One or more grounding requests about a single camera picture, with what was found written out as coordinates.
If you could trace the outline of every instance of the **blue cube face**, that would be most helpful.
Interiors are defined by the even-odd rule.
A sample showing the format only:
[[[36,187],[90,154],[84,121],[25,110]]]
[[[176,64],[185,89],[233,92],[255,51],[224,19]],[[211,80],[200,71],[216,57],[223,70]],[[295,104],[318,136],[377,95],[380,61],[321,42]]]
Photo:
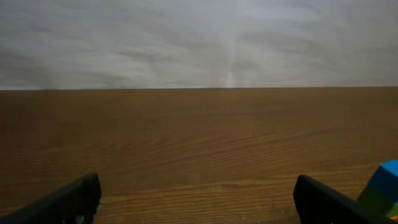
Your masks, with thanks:
[[[398,161],[392,160],[381,164],[368,185],[390,202],[398,203]]]

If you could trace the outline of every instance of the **colorful cube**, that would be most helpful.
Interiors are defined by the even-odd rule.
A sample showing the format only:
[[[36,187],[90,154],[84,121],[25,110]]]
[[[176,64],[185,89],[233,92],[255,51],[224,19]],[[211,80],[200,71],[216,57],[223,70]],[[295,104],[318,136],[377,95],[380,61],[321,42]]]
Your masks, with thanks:
[[[358,203],[387,217],[398,215],[398,161],[379,166],[358,197]]]

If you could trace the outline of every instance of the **white wall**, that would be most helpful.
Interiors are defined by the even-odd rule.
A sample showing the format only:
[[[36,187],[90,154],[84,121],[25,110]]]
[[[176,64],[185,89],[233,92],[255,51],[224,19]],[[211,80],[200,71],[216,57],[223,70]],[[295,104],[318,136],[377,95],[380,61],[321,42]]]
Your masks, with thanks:
[[[398,85],[397,0],[0,0],[0,89]]]

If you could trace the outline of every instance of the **green block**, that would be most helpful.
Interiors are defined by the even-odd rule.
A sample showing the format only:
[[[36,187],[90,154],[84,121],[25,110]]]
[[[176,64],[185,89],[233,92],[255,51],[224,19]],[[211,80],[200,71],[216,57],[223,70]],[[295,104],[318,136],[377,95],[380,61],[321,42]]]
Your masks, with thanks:
[[[358,197],[357,202],[361,206],[377,211],[377,213],[389,218],[398,215],[398,203],[394,204],[390,202],[370,186],[365,187]]]

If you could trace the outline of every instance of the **wooden table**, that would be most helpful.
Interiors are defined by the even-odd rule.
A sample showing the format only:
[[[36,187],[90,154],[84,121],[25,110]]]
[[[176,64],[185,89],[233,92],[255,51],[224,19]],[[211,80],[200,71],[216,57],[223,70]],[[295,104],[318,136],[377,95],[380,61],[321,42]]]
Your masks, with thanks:
[[[0,92],[0,214],[88,172],[96,223],[299,223],[308,174],[356,197],[398,158],[398,88]]]

